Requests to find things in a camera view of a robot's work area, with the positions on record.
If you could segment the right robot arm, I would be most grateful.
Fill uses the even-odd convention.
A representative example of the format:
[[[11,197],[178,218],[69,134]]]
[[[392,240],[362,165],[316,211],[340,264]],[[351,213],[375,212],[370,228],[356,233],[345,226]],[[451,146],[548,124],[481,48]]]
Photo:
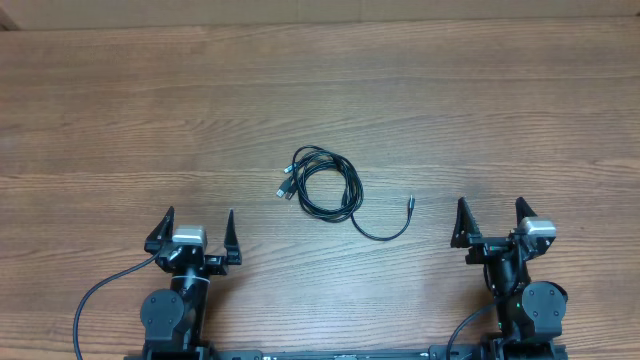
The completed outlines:
[[[566,348],[554,344],[562,334],[568,294],[550,281],[534,282],[527,262],[544,255],[556,239],[552,220],[538,216],[526,200],[515,201],[516,227],[504,237],[484,236],[465,198],[458,200],[450,245],[468,251],[468,265],[481,265],[493,302],[463,320],[450,336],[446,359],[566,359]],[[479,316],[495,310],[499,331],[480,343],[456,350],[462,330]]]

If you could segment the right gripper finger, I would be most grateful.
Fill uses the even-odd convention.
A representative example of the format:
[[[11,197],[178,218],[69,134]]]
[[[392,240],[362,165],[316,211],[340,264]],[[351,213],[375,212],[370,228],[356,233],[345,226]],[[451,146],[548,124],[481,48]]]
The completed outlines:
[[[465,197],[458,199],[456,223],[451,236],[452,248],[469,248],[475,246],[483,238],[483,235],[472,215]]]
[[[516,224],[520,225],[526,218],[537,217],[536,212],[529,206],[523,197],[518,197],[515,201]]]

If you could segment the black USB cable long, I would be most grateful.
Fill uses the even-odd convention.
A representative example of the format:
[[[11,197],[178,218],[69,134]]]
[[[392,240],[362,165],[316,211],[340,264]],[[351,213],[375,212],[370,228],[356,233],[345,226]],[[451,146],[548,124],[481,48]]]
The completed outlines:
[[[355,166],[348,160],[335,160],[333,158],[329,158],[328,160],[306,160],[292,163],[290,167],[291,179],[297,188],[298,201],[302,210],[318,220],[327,223],[341,223],[350,220],[359,233],[378,242],[387,242],[398,238],[407,230],[411,223],[416,203],[413,195],[411,195],[407,201],[406,222],[397,233],[389,236],[376,236],[365,231],[355,219],[355,213],[364,203],[364,186]],[[313,175],[329,170],[339,173],[345,181],[340,206],[335,209],[328,209],[317,205],[311,200],[307,190],[307,182]]]

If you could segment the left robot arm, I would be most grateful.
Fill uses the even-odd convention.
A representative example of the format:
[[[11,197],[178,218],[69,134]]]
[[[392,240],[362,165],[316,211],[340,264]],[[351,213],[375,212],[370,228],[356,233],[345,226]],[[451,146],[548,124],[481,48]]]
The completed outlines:
[[[145,328],[142,357],[217,359],[217,351],[202,339],[202,331],[210,278],[226,276],[231,266],[242,263],[234,212],[228,215],[223,255],[206,252],[205,227],[175,227],[174,221],[175,210],[169,208],[144,244],[153,262],[171,279],[167,289],[152,292],[141,305],[140,319]]]

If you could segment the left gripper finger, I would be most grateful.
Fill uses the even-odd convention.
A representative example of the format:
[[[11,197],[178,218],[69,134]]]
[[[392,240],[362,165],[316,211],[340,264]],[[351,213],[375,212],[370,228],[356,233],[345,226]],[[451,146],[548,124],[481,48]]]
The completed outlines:
[[[175,209],[170,206],[158,225],[147,236],[144,243],[144,251],[158,253],[161,248],[172,239],[175,220]]]
[[[228,265],[241,265],[242,254],[235,230],[234,210],[229,211],[225,237],[224,248],[226,250],[226,263]]]

